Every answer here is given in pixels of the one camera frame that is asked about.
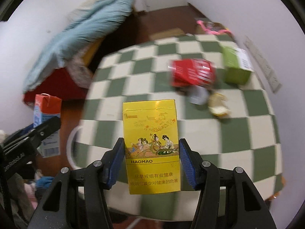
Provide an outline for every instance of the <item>red can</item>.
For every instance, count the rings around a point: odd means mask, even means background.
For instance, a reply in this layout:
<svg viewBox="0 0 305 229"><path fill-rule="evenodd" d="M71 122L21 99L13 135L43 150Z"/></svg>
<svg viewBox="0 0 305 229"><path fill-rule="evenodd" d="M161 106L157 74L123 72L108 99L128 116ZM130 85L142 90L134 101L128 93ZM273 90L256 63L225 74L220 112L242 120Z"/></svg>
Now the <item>red can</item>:
<svg viewBox="0 0 305 229"><path fill-rule="evenodd" d="M171 63L174 87L199 85L211 88L216 80L212 62L205 59L174 60Z"/></svg>

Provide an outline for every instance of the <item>green box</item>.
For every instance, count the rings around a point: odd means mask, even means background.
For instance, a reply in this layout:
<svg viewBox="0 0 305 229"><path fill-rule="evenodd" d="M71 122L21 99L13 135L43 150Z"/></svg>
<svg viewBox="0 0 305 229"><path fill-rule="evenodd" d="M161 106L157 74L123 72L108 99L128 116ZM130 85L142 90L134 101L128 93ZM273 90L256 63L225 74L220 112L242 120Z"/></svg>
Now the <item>green box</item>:
<svg viewBox="0 0 305 229"><path fill-rule="evenodd" d="M223 59L225 66L224 81L244 85L253 72L253 68L247 53L240 48L223 47Z"/></svg>

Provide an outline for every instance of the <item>white wall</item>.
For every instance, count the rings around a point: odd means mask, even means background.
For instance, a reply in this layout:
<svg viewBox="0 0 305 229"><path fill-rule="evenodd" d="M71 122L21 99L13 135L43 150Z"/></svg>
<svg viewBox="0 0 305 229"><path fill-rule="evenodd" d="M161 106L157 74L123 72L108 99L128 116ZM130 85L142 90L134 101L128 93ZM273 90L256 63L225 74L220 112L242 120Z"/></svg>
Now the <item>white wall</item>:
<svg viewBox="0 0 305 229"><path fill-rule="evenodd" d="M212 21L228 27L243 48L247 35L283 84L279 92L273 94L252 59L279 124L287 184L272 202L271 213L277 228L286 228L305 198L304 33L280 0L187 1Z"/></svg>
<svg viewBox="0 0 305 229"><path fill-rule="evenodd" d="M0 23L0 129L7 133L31 124L22 101L22 83L42 48L69 21L67 14L86 0L24 0L8 22ZM135 0L137 10L144 10Z"/></svg>

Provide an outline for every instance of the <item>silver screw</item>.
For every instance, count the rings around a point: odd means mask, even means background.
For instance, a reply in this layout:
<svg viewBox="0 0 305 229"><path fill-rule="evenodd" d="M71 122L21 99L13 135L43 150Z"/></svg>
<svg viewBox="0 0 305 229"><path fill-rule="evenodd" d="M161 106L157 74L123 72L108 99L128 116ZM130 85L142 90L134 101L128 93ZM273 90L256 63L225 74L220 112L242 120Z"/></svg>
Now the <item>silver screw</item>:
<svg viewBox="0 0 305 229"><path fill-rule="evenodd" d="M209 166L211 166L211 163L210 163L209 161L203 161L203 162L202 162L202 165L203 165L204 167L209 167Z"/></svg>
<svg viewBox="0 0 305 229"><path fill-rule="evenodd" d="M101 166L102 165L102 161L101 160L96 160L96 161L94 161L93 165L95 167Z"/></svg>
<svg viewBox="0 0 305 229"><path fill-rule="evenodd" d="M237 173L243 173L243 172L244 172L243 168L241 168L241 167L236 167L236 168L235 168L235 171L236 171Z"/></svg>
<svg viewBox="0 0 305 229"><path fill-rule="evenodd" d="M63 167L60 172L62 172L62 174L67 173L69 171L68 167Z"/></svg>

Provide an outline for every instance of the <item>green and white checkered tablecloth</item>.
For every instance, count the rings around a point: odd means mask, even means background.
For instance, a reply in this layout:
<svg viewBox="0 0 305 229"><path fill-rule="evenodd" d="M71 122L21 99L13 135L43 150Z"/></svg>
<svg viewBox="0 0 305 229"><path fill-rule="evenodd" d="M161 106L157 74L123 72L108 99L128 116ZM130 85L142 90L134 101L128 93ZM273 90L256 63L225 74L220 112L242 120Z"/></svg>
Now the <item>green and white checkered tablecloth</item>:
<svg viewBox="0 0 305 229"><path fill-rule="evenodd" d="M103 58L86 98L82 131L77 139L77 165L86 167L123 137L122 103L175 99L179 138L194 151L224 169L245 169L263 199L282 189L282 153L273 109L255 74L245 86L222 81L222 46L237 46L227 35L196 35L160 39L135 45ZM228 118L211 115L207 106L189 103L169 83L168 62L205 58L217 67L216 91L228 98ZM199 197L183 170L182 191L130 195L125 162L119 181L106 192L110 208L162 220L192 220ZM219 214L224 211L221 190Z"/></svg>

